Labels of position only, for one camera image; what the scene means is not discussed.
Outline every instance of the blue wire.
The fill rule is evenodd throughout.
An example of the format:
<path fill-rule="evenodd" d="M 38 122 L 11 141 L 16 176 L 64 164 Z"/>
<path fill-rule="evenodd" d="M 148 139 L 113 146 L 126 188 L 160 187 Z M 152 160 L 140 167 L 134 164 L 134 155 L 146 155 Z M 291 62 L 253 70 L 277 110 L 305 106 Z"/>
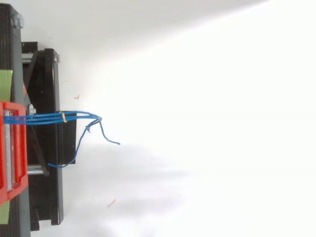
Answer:
<path fill-rule="evenodd" d="M 68 164 L 66 164 L 66 165 L 56 165 L 56 164 L 48 163 L 48 165 L 51 166 L 51 167 L 55 167 L 55 168 L 65 168 L 65 167 L 67 167 L 68 165 L 70 165 L 72 162 L 74 162 L 74 161 L 76 160 L 77 153 L 78 153 L 78 150 L 79 150 L 81 141 L 82 141 L 82 139 L 83 139 L 85 133 L 91 128 L 91 126 L 93 126 L 93 125 L 95 125 L 95 124 L 97 124 L 97 123 L 99 123 L 99 122 L 100 122 L 100 121 L 96 119 L 96 120 L 92 121 L 91 123 L 89 123 L 89 124 L 85 127 L 85 129 L 84 129 L 84 131 L 83 131 L 83 133 L 82 133 L 82 135 L 81 135 L 81 137 L 80 137 L 80 139 L 79 139 L 78 146 L 77 146 L 77 149 L 76 149 L 76 152 L 75 152 L 75 156 L 74 156 L 74 158 L 73 158 Z"/>
<path fill-rule="evenodd" d="M 98 119 L 94 116 L 68 116 L 66 117 L 66 121 L 73 121 L 77 119 Z M 36 119 L 31 119 L 32 121 L 27 120 L 17 120 L 17 119 L 6 119 L 4 116 L 4 123 L 9 124 L 19 124 L 19 125 L 44 125 L 44 124 L 54 124 L 54 123 L 60 123 L 64 122 L 62 118 L 57 118 L 53 121 L 38 121 Z"/>
<path fill-rule="evenodd" d="M 119 142 L 111 141 L 110 139 L 108 139 L 105 136 L 104 129 L 103 129 L 103 126 L 101 123 L 101 120 L 102 120 L 101 117 L 94 115 L 92 113 L 83 112 L 83 111 L 71 111 L 71 112 L 63 112 L 63 113 L 65 115 L 74 115 L 74 114 L 86 115 L 86 116 L 77 116 L 77 115 L 76 116 L 65 116 L 66 121 L 73 121 L 73 120 L 77 120 L 77 119 L 94 119 L 94 121 L 89 123 L 86 126 L 85 130 L 83 131 L 83 133 L 79 139 L 74 158 L 66 165 L 55 165 L 55 164 L 49 163 L 48 164 L 49 166 L 55 167 L 55 168 L 64 168 L 64 167 L 68 166 L 69 164 L 71 164 L 72 162 L 74 162 L 76 160 L 77 153 L 78 153 L 81 141 L 82 141 L 85 133 L 87 131 L 90 132 L 90 128 L 98 123 L 100 124 L 103 137 L 108 142 L 120 145 Z M 42 114 L 42 115 L 26 115 L 26 116 L 3 116 L 3 118 L 4 118 L 4 120 L 3 120 L 4 123 L 17 124 L 17 125 L 45 125 L 45 124 L 54 124 L 54 123 L 64 122 L 64 119 L 62 118 L 62 113 L 52 113 L 52 114 Z"/>
<path fill-rule="evenodd" d="M 4 116 L 4 121 L 18 121 L 18 122 L 29 122 L 29 121 L 49 121 L 49 120 L 59 120 L 62 119 L 63 117 L 48 117 L 48 118 L 8 118 L 8 116 Z M 65 116 L 66 120 L 68 121 L 67 118 L 78 118 L 78 119 L 91 119 L 91 118 L 96 118 L 95 116 Z"/>
<path fill-rule="evenodd" d="M 96 116 L 92 113 L 89 112 L 84 112 L 84 111 L 67 111 L 67 112 L 60 112 L 60 113 L 52 113 L 52 114 L 41 114 L 41 115 L 24 115 L 24 116 L 6 116 L 7 118 L 34 118 L 34 117 L 54 117 L 54 116 L 61 116 L 62 113 L 64 113 L 65 115 L 72 115 L 72 114 L 84 114 L 84 115 L 90 115 L 90 116 Z"/>

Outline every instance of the metal bolt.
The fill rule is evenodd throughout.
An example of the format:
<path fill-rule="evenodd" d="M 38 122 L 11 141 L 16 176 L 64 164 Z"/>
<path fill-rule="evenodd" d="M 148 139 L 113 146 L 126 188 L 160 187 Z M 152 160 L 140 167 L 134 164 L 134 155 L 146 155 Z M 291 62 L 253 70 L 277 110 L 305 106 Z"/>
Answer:
<path fill-rule="evenodd" d="M 24 18 L 21 14 L 16 14 L 12 17 L 12 25 L 18 30 L 24 27 Z"/>
<path fill-rule="evenodd" d="M 36 109 L 34 108 L 34 106 L 32 104 L 28 105 L 28 115 L 34 115 L 36 114 Z"/>
<path fill-rule="evenodd" d="M 54 55 L 54 62 L 55 63 L 60 63 L 60 56 L 59 56 L 59 54 L 55 54 Z"/>

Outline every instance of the white wall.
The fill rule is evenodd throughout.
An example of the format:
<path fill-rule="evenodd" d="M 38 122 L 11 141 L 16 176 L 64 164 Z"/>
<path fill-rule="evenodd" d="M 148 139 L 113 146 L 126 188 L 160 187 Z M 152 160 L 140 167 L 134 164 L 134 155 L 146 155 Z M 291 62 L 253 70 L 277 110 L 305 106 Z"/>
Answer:
<path fill-rule="evenodd" d="M 32 236 L 316 235 L 313 1 L 7 2 L 122 142 L 93 128 Z"/>

